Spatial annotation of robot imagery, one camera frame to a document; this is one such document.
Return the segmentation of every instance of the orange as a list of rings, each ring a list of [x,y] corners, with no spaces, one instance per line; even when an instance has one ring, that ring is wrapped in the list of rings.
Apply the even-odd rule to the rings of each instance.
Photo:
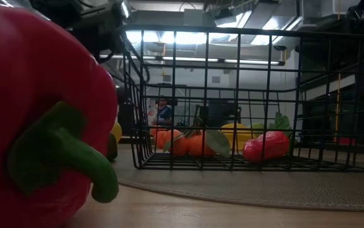
[[[173,130],[173,138],[177,137],[178,135],[180,135],[181,132],[178,130]],[[172,131],[168,130],[165,135],[163,136],[163,140],[164,142],[168,142],[170,141],[172,137]],[[188,154],[188,150],[187,150],[187,139],[185,137],[181,137],[180,139],[177,139],[176,141],[173,142],[173,156],[186,156]]]
[[[162,131],[162,130],[164,130],[164,131],[166,131],[166,129],[151,129],[150,130],[150,133],[151,133],[151,135],[153,136],[153,137],[156,137],[156,132],[158,131],[158,132],[160,132],[160,131]]]
[[[199,158],[202,157],[202,148],[203,148],[203,135],[193,136],[188,139],[189,152],[190,155]],[[204,156],[214,156],[215,152],[207,145],[204,146]]]
[[[158,131],[158,134],[154,136],[155,142],[156,142],[156,147],[157,148],[163,148],[165,146],[165,140],[163,138],[163,136],[165,135],[165,131]]]

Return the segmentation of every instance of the floor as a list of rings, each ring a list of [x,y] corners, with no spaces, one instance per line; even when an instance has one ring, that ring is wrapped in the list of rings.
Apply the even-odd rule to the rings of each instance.
[[[364,212],[321,212],[228,205],[120,186],[109,204],[88,198],[66,228],[364,227]]]

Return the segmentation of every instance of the yellow fruit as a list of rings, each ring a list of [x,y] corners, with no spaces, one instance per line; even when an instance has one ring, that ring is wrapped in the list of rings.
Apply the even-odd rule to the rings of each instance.
[[[120,141],[123,131],[119,123],[115,123],[113,128],[111,129],[111,133],[116,137],[117,143]]]

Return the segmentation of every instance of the black wire basket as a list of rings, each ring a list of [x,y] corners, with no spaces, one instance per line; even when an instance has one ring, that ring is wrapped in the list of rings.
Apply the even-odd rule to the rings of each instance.
[[[124,46],[122,64],[128,94],[125,105],[133,109],[130,140],[135,168],[364,172],[364,35],[126,25],[122,27],[123,37],[128,30],[141,31],[141,37],[146,31],[170,31],[174,40],[178,32],[205,37],[203,57],[194,63],[190,58],[176,57],[176,42],[168,45],[172,57],[145,56],[144,42],[140,42],[138,53],[129,45]],[[217,58],[218,53],[211,50],[214,45],[210,44],[214,33],[236,34],[235,58]],[[242,52],[251,48],[242,43],[248,35],[262,35],[266,39],[261,48],[266,50],[267,59],[242,59]],[[277,37],[292,46],[292,53],[274,44]],[[171,82],[147,82],[149,71],[158,68],[171,72]],[[177,75],[179,68],[199,70],[203,84],[178,83],[183,77]],[[214,69],[229,72],[225,76],[229,78],[228,87],[213,86],[210,73]],[[245,84],[253,75],[259,77],[257,83]],[[159,99],[167,100],[172,108],[166,126],[153,125],[149,120],[153,108],[149,110],[148,106],[154,106]],[[169,141],[170,152],[157,147],[161,130],[169,131],[174,139]],[[208,143],[204,140],[209,140],[214,131],[226,135],[229,150],[206,156]],[[184,132],[186,139],[187,135],[203,135],[204,144],[193,145],[196,150],[199,147],[201,156],[176,155],[173,148],[177,148],[178,132]],[[264,137],[268,132],[283,132],[287,136],[288,148],[280,156],[269,156],[275,151]],[[257,159],[246,156],[246,141],[251,139],[261,145]]]

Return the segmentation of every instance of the toy pepper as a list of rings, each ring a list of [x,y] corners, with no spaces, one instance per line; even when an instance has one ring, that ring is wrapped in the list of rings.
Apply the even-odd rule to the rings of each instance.
[[[68,32],[0,6],[0,228],[54,228],[118,192],[115,85]]]

